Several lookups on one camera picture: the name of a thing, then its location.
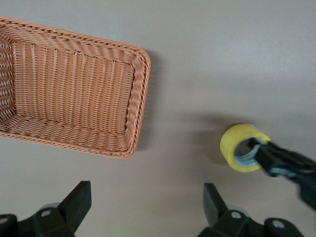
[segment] packing tape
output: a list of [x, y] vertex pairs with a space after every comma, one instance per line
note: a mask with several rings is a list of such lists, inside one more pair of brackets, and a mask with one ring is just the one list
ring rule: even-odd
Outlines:
[[236, 171], [247, 173], [261, 168], [254, 158], [258, 151], [258, 146], [245, 155], [236, 154], [238, 145], [250, 138], [256, 138], [261, 144], [266, 144], [270, 141], [266, 134], [250, 124], [234, 125], [224, 133], [221, 139], [220, 150], [229, 166]]

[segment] screw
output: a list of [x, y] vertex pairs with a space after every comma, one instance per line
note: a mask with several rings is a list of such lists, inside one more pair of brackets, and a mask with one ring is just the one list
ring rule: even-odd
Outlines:
[[285, 225], [281, 221], [278, 221], [278, 220], [272, 221], [272, 224], [274, 225], [274, 227], [279, 228], [279, 229], [285, 228]]
[[41, 216], [43, 217], [43, 216], [48, 216], [48, 215], [50, 215], [50, 210], [46, 210], [46, 211], [43, 211], [42, 213], [41, 213]]
[[236, 211], [233, 211], [231, 213], [231, 216], [235, 219], [240, 219], [241, 218], [241, 215], [239, 214], [239, 212], [236, 212]]
[[1, 225], [1, 224], [4, 224], [4, 223], [7, 222], [7, 221], [8, 221], [8, 218], [7, 218], [7, 217], [1, 218], [1, 219], [0, 219], [0, 225]]

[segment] black clamp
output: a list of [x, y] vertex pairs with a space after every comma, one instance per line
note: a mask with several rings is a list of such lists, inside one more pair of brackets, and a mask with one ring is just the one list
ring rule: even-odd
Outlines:
[[266, 145], [256, 144], [252, 139], [250, 147], [260, 146], [255, 159], [272, 177], [284, 176], [300, 186], [300, 197], [316, 210], [316, 162], [299, 154], [280, 148], [269, 142]]
[[214, 184], [204, 184], [203, 208], [209, 224], [198, 237], [303, 237], [290, 222], [269, 218], [264, 225], [237, 210], [228, 210]]
[[57, 208], [44, 208], [26, 220], [0, 215], [0, 237], [75, 237], [91, 207], [91, 184], [81, 181]]

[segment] beige table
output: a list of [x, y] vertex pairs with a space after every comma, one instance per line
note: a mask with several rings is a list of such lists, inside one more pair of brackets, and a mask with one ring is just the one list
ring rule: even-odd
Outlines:
[[296, 186], [242, 174], [219, 153], [229, 124], [255, 124], [316, 157], [316, 1], [17, 1], [0, 14], [135, 44], [152, 60], [139, 149], [128, 160], [0, 138], [0, 213], [20, 220], [81, 180], [92, 208], [78, 237], [195, 237], [207, 222], [204, 182], [254, 220], [316, 235]]

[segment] woven basket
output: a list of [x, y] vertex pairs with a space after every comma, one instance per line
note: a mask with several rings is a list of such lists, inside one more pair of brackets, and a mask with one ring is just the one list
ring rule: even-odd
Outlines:
[[0, 136], [127, 158], [149, 73], [139, 47], [0, 17]]

